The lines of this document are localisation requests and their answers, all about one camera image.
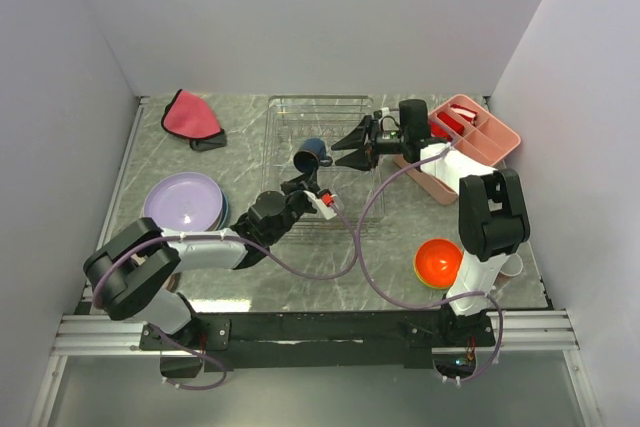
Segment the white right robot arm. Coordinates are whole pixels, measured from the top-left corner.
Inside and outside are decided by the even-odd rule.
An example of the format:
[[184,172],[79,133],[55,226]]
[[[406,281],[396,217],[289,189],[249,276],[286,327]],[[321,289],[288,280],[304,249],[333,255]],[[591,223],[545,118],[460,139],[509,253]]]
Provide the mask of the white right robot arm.
[[406,173],[430,175],[457,193],[461,264],[446,296],[428,307],[449,307],[451,312],[437,323],[438,333],[447,344],[460,345],[473,332],[471,318],[497,304],[490,295],[494,282],[504,264],[530,237],[520,178],[512,169],[479,163],[452,142],[434,136],[424,100],[402,100],[397,111],[394,129],[384,127],[390,111],[381,109],[364,116],[331,150],[346,153],[335,161],[336,165],[358,171],[375,169],[382,156],[400,156],[405,161],[371,195],[360,221],[384,189]]

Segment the dark blue mug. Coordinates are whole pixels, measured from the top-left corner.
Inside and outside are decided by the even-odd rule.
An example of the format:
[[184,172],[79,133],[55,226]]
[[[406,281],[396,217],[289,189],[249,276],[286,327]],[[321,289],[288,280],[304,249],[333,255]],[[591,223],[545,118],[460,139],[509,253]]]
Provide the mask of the dark blue mug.
[[293,156],[294,167],[301,173],[321,167],[333,165],[333,158],[328,155],[325,142],[320,138],[306,139]]

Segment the pink compartment tray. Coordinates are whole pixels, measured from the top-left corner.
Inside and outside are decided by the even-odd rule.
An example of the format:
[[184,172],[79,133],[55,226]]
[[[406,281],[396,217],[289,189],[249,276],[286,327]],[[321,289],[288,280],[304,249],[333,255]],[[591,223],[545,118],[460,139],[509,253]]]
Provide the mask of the pink compartment tray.
[[[468,123],[462,136],[448,129],[438,118],[440,112],[457,115],[451,110],[452,104],[458,104],[478,112],[476,125]],[[435,108],[428,114],[429,122],[434,122],[445,129],[451,136],[450,142],[461,153],[481,164],[495,167],[521,143],[520,136],[470,97],[458,94]],[[449,180],[441,180],[420,167],[406,172],[420,187],[428,192],[438,203],[449,205],[458,198],[458,184]]]

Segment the pink mug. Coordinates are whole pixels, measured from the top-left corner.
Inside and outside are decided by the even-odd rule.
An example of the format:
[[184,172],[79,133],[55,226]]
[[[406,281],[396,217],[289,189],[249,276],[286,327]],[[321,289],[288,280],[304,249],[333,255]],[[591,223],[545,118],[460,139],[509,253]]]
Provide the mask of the pink mug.
[[499,274],[506,278],[519,276],[524,269],[524,263],[519,254],[511,255],[502,265]]

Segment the orange bowl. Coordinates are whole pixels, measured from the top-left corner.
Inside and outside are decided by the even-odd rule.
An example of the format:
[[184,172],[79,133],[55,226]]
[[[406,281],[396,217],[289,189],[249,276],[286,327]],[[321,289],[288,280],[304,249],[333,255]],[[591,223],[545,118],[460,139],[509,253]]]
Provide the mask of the orange bowl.
[[455,282],[462,258],[463,252],[455,243],[444,238],[434,238],[424,242],[416,251],[413,265],[414,269],[447,270]]

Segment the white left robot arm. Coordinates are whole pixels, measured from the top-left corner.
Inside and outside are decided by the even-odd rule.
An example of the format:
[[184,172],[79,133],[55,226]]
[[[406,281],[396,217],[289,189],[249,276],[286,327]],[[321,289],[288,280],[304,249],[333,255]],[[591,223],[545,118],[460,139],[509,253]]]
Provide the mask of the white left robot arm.
[[265,191],[228,228],[177,232],[142,217],[119,232],[84,263],[95,308],[113,321],[138,319],[164,332],[176,348],[193,346],[200,325],[186,298],[164,287],[175,273],[242,270],[255,266],[305,214],[329,199],[317,174],[302,174]]

